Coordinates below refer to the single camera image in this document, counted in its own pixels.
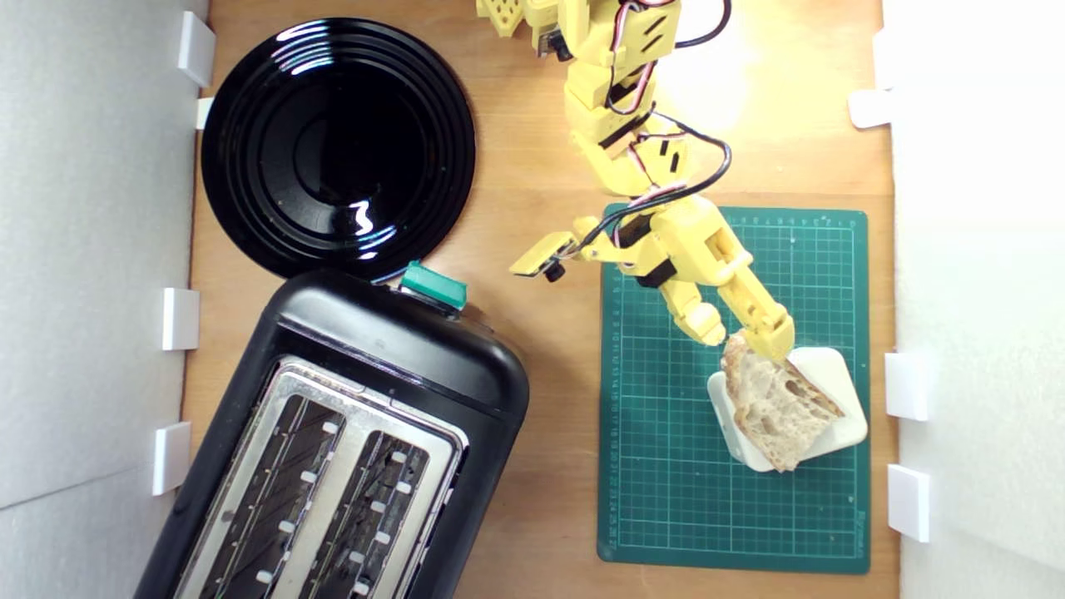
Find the green cutting mat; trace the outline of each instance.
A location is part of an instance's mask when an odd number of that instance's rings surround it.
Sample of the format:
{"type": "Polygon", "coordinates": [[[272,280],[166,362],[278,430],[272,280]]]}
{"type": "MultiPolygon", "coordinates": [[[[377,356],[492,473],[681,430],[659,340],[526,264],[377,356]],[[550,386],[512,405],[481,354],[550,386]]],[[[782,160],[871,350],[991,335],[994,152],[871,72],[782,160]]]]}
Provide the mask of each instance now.
{"type": "MultiPolygon", "coordinates": [[[[620,205],[611,206],[617,210],[620,205]]],[[[847,359],[869,415],[862,212],[722,208],[796,321],[796,344],[847,359]]],[[[736,319],[712,288],[704,296],[736,319]]],[[[757,473],[733,459],[706,391],[720,347],[688,339],[659,292],[603,270],[599,554],[608,562],[838,573],[869,570],[869,440],[757,473]]]]}

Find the bread slice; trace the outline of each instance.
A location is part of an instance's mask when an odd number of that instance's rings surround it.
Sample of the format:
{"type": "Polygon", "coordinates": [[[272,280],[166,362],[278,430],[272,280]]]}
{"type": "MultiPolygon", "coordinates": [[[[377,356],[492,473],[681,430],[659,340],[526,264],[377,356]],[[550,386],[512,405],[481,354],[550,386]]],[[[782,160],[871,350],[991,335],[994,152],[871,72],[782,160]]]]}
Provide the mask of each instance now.
{"type": "Polygon", "coordinates": [[[794,470],[814,441],[843,416],[787,359],[773,361],[733,335],[721,358],[736,426],[779,472],[794,470]]]}

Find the teal button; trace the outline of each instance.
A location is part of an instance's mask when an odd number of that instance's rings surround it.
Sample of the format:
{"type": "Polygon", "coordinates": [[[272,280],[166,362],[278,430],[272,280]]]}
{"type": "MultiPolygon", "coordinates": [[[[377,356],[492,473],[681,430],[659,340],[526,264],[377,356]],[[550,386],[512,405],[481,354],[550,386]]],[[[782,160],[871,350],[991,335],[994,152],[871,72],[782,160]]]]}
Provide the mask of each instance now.
{"type": "Polygon", "coordinates": [[[415,293],[421,293],[456,310],[462,310],[466,303],[465,284],[430,271],[414,260],[407,265],[399,285],[415,293]]]}

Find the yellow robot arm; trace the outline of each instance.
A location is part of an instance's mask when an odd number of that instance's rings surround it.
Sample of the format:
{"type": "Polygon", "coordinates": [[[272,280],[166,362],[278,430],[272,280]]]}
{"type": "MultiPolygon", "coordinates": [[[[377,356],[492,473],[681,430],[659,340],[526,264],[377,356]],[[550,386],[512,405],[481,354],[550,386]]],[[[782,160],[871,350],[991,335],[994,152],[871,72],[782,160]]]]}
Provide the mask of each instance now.
{"type": "Polygon", "coordinates": [[[648,204],[620,218],[615,236],[597,218],[577,218],[573,232],[544,237],[510,271],[554,281],[564,274],[564,260],[617,263],[640,285],[657,288],[677,327],[709,345],[726,335],[699,291],[715,287],[755,351],[786,356],[794,344],[791,317],[751,271],[753,257],[717,207],[685,191],[687,143],[695,132],[654,111],[655,65],[676,47],[681,0],[476,3],[501,35],[525,20],[539,55],[573,59],[564,87],[572,142],[609,193],[634,198],[636,207],[648,204]],[[675,200],[654,203],[670,194],[675,200]]]}

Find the bread crust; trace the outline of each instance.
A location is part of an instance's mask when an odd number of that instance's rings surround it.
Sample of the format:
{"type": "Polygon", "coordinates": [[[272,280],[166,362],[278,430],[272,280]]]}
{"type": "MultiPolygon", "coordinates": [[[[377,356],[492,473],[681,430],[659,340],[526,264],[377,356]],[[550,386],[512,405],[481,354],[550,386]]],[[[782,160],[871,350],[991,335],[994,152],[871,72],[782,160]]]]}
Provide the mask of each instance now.
{"type": "MultiPolygon", "coordinates": [[[[754,441],[755,447],[758,447],[766,459],[772,464],[773,468],[779,472],[785,472],[789,470],[794,470],[798,466],[799,457],[794,456],[793,459],[782,460],[769,454],[765,449],[756,441],[756,435],[752,434],[751,428],[748,426],[748,417],[751,412],[751,405],[746,401],[746,393],[742,392],[742,382],[744,379],[741,371],[741,365],[743,363],[743,358],[750,354],[753,354],[754,350],[748,345],[747,340],[742,335],[736,334],[730,337],[728,342],[725,343],[724,352],[721,356],[721,370],[725,373],[725,390],[728,392],[730,399],[732,399],[733,405],[736,408],[735,416],[733,418],[736,426],[747,436],[748,439],[754,441]]],[[[836,405],[828,395],[825,395],[820,389],[817,388],[813,383],[799,371],[798,368],[787,358],[783,360],[769,360],[768,358],[763,358],[766,362],[772,365],[773,369],[783,370],[787,373],[788,381],[785,385],[788,391],[796,396],[796,401],[809,402],[818,407],[824,409],[829,414],[836,418],[841,418],[843,416],[843,410],[836,405]],[[789,383],[794,383],[794,389],[791,388],[789,383]]]]}

